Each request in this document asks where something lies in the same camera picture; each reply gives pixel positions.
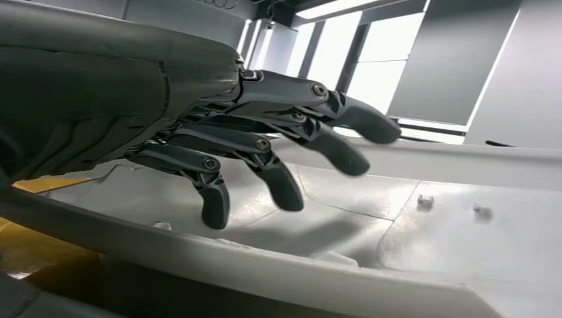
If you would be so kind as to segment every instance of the black plastic casing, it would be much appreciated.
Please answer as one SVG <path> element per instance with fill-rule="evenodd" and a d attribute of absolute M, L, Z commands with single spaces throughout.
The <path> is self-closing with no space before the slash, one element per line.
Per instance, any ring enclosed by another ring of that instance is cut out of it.
<path fill-rule="evenodd" d="M 0 0 L 0 168 L 88 170 L 239 82 L 235 50 L 153 26 Z"/>

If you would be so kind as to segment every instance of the screw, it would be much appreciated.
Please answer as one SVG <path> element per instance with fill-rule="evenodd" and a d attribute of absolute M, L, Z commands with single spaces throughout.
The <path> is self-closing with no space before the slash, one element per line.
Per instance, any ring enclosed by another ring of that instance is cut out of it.
<path fill-rule="evenodd" d="M 321 84 L 312 85 L 312 93 L 318 97 L 324 98 L 328 95 L 328 90 Z"/>
<path fill-rule="evenodd" d="M 301 121 L 304 119 L 304 115 L 301 113 L 293 113 L 293 118 L 295 118 L 298 121 Z"/>
<path fill-rule="evenodd" d="M 218 170 L 221 165 L 216 159 L 213 158 L 205 158 L 203 159 L 203 166 L 209 170 Z"/>
<path fill-rule="evenodd" d="M 240 77 L 243 80 L 251 80 L 251 81 L 256 81 L 259 79 L 258 72 L 252 70 L 241 70 Z"/>
<path fill-rule="evenodd" d="M 261 138 L 256 141 L 256 146 L 261 150 L 269 149 L 269 141 L 267 139 Z"/>

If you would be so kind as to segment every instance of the wall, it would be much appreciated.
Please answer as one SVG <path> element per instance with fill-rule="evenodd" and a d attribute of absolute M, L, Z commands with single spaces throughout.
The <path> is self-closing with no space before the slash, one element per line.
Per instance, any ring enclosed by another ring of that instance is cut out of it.
<path fill-rule="evenodd" d="M 275 25 L 264 61 L 264 70 L 284 74 L 289 65 L 298 31 L 284 25 Z"/>
<path fill-rule="evenodd" d="M 97 15 L 121 18 L 125 9 L 125 0 L 32 0 L 55 7 L 85 11 Z"/>
<path fill-rule="evenodd" d="M 131 0 L 127 20 L 169 28 L 236 48 L 245 20 L 190 0 Z"/>
<path fill-rule="evenodd" d="M 465 143 L 562 148 L 562 2 L 524 0 Z"/>
<path fill-rule="evenodd" d="M 123 18 L 169 28 L 222 42 L 236 48 L 246 19 L 253 19 L 257 6 L 250 0 L 235 0 L 231 10 L 217 9 L 194 0 L 33 0 L 57 7 Z"/>
<path fill-rule="evenodd" d="M 388 114 L 467 124 L 520 0 L 431 0 Z"/>

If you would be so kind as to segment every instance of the robotic finger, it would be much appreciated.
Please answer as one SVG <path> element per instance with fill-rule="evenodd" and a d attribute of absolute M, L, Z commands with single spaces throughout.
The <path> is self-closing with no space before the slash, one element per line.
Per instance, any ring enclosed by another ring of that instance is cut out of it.
<path fill-rule="evenodd" d="M 203 198 L 203 222 L 212 229 L 227 226 L 230 197 L 217 159 L 180 146 L 148 142 L 129 160 L 191 180 Z"/>
<path fill-rule="evenodd" d="M 282 133 L 303 147 L 322 153 L 338 170 L 350 176 L 364 174 L 369 163 L 331 127 L 348 126 L 377 144 L 394 142 L 401 134 L 398 125 L 375 108 L 329 91 L 321 83 L 268 71 L 241 70 L 240 77 L 242 93 L 232 104 L 217 104 L 224 109 L 215 108 L 190 120 L 203 125 L 230 125 L 235 129 L 239 120 L 239 126 L 250 131 Z M 252 126 L 243 119 L 261 125 Z"/>
<path fill-rule="evenodd" d="M 304 207 L 297 183 L 264 136 L 233 129 L 186 124 L 164 137 L 164 140 L 175 146 L 240 159 L 266 183 L 279 208 L 300 211 Z"/>

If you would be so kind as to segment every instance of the robotic hand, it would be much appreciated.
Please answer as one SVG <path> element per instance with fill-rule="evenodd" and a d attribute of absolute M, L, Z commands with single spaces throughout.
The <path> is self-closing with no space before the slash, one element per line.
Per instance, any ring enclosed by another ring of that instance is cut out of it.
<path fill-rule="evenodd" d="M 243 160 L 280 208 L 299 211 L 299 188 L 262 133 L 281 133 L 351 176 L 369 163 L 331 127 L 378 144 L 400 136 L 360 101 L 246 70 L 232 48 L 196 36 L 10 0 L 0 0 L 0 28 L 6 184 L 124 157 L 191 180 L 205 224 L 224 229 L 229 194 L 211 155 Z"/>

